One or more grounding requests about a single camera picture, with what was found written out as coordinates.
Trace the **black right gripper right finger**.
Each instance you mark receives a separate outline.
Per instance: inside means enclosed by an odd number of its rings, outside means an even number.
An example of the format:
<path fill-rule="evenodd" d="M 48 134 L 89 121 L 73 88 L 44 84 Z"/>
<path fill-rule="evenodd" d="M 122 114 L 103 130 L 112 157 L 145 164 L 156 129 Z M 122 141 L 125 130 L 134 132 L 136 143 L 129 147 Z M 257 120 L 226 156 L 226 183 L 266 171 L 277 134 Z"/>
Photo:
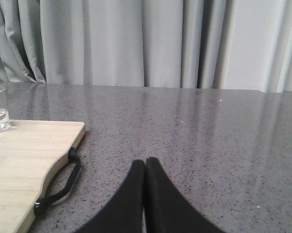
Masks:
<path fill-rule="evenodd" d="M 148 233 L 222 233 L 177 190 L 155 157 L 146 160 L 145 220 Z"/>

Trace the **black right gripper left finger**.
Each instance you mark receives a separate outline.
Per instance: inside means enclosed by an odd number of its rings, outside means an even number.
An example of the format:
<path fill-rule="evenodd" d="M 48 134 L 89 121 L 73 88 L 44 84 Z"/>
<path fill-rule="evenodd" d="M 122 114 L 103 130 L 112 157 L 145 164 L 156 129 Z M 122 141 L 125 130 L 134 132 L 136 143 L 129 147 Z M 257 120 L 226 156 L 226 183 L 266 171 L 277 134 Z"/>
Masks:
<path fill-rule="evenodd" d="M 141 233 L 145 164 L 134 160 L 109 202 L 77 233 Z"/>

